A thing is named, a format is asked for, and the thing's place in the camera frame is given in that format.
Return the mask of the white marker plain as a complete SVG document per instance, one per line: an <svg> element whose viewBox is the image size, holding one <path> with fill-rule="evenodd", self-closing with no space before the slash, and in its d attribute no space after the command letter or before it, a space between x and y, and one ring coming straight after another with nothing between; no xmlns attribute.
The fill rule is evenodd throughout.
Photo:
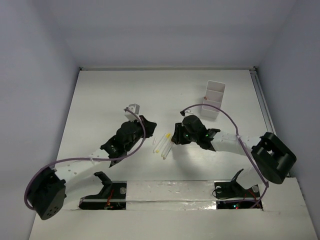
<svg viewBox="0 0 320 240"><path fill-rule="evenodd" d="M156 144L155 148L153 149L153 153L158 153L160 151L160 148L161 148L164 140L166 139L166 136L167 136L166 133L162 136L160 141Z"/></svg>

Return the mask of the white marker pale yellow cap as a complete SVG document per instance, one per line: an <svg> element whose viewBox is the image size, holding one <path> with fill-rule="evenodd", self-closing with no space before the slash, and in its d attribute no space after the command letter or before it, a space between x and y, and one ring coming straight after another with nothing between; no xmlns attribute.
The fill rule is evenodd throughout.
<svg viewBox="0 0 320 240"><path fill-rule="evenodd" d="M163 151L162 151L162 153L161 153L161 157L162 157L162 158L166 158L166 157L167 157L168 152L170 151L170 149L171 149L171 147L172 147L173 144L174 144L174 143L173 143L171 140L168 141L168 143L166 144L165 148L163 149Z"/></svg>

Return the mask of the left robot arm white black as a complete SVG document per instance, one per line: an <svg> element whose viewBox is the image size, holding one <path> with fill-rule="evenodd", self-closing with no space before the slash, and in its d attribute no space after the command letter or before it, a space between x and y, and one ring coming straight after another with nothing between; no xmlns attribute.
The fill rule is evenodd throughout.
<svg viewBox="0 0 320 240"><path fill-rule="evenodd" d="M135 154L144 141L153 136L156 127L157 123L143 115L133 115L132 120L122 123L116 134L90 156L61 159L45 165L28 183L24 192L25 205L41 220L48 220L62 209L68 186L91 175L101 179L94 184L94 193L101 198L108 196L112 182L95 168L103 162L109 162L112 167Z"/></svg>

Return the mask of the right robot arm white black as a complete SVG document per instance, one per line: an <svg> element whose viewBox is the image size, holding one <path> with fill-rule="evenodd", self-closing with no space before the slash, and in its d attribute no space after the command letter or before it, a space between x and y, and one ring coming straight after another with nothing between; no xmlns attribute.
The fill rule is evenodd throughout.
<svg viewBox="0 0 320 240"><path fill-rule="evenodd" d="M296 155L274 133L258 137L231 134L206 128L195 115L175 124L171 140L175 145L195 143L203 150L247 157L252 166L239 170L230 183L235 196L242 196L254 185L282 184L297 161Z"/></svg>

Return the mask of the white divided organizer box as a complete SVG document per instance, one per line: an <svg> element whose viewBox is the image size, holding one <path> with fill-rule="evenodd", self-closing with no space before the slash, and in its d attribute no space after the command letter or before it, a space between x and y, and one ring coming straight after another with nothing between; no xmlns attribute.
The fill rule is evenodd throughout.
<svg viewBox="0 0 320 240"><path fill-rule="evenodd" d="M207 100L203 99L203 104L212 105L220 109L225 88L226 85L224 83L209 80L204 94L204 97L207 97ZM215 120L218 117L220 110L207 105L201 107L200 115Z"/></svg>

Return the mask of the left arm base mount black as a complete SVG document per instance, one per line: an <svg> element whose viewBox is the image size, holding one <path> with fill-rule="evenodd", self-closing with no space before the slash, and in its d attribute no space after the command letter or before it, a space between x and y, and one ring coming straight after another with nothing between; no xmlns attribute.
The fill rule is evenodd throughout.
<svg viewBox="0 0 320 240"><path fill-rule="evenodd" d="M101 190L97 194L82 197L78 207L81 210L126 210L127 182L113 182L102 171L95 172L94 176L101 181Z"/></svg>

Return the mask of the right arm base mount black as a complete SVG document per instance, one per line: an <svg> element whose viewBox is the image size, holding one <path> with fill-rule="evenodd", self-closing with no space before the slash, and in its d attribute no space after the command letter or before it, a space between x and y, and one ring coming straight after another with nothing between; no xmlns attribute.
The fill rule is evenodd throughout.
<svg viewBox="0 0 320 240"><path fill-rule="evenodd" d="M245 189L237 182L243 170L240 169L230 181L214 184L212 196L216 199L217 210L263 209L259 186Z"/></svg>

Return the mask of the aluminium rail right edge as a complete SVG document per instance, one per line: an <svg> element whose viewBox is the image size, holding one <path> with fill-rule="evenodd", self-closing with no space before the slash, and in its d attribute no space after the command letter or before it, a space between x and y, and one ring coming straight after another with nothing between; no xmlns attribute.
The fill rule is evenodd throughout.
<svg viewBox="0 0 320 240"><path fill-rule="evenodd" d="M250 73L251 80L252 80L252 83L253 83L253 86L254 86L254 89L256 92L256 96L257 96L257 99L259 102L259 106L260 106L260 109L262 112L262 116L263 116L263 119L265 122L266 129L268 132L271 132L276 135L276 130L275 130L275 127L274 127L274 124L273 124L273 121L272 121L272 118L270 115L270 111L268 109L268 105L267 105L267 102L266 102L266 99L265 99L265 96L264 96L264 93L262 90L262 86L259 81L257 71L255 69L253 69L253 70L250 70L249 73Z"/></svg>

